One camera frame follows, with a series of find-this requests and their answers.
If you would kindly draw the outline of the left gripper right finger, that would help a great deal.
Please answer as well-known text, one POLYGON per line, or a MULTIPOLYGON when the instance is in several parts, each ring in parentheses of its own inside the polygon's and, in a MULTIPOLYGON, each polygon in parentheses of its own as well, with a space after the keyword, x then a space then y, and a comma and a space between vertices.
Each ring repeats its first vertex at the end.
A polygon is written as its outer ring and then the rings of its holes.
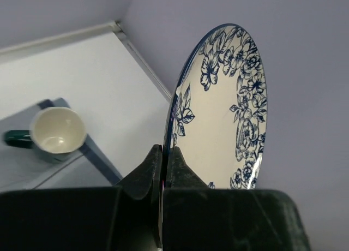
POLYGON ((297 206, 269 189, 212 189, 169 153, 163 192, 163 250, 310 250, 297 206))

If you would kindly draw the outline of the blue and beige cloth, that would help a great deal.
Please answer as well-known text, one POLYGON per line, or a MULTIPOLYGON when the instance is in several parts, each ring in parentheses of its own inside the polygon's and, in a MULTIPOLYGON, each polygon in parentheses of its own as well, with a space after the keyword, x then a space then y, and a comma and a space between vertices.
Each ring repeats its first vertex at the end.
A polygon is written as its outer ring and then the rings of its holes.
POLYGON ((120 172, 88 136, 84 145, 61 163, 36 150, 1 142, 1 191, 43 188, 113 186, 120 172))

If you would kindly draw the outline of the green mug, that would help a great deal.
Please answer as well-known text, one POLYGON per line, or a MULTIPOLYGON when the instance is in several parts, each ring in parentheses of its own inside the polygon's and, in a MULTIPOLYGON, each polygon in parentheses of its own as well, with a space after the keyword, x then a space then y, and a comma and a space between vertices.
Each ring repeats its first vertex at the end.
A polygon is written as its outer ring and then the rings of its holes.
POLYGON ((8 146, 33 149, 49 163, 67 161, 86 138, 84 122, 68 107, 47 107, 34 116, 28 130, 9 130, 3 134, 8 146))

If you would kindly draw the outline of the blue floral plate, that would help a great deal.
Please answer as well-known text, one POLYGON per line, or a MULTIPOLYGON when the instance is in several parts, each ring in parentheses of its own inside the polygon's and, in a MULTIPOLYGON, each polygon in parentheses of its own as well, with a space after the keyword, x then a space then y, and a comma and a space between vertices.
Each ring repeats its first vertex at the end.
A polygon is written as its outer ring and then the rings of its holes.
POLYGON ((164 155, 179 148, 212 189, 254 189, 267 127, 261 55, 241 26, 211 29, 194 47, 172 95, 164 155))

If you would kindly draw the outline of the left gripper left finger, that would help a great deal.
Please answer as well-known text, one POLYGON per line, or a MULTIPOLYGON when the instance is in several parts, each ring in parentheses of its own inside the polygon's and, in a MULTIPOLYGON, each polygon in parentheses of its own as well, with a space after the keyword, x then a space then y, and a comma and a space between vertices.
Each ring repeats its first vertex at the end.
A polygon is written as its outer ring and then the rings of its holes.
POLYGON ((154 145, 114 186, 1 194, 1 250, 157 250, 160 170, 154 145))

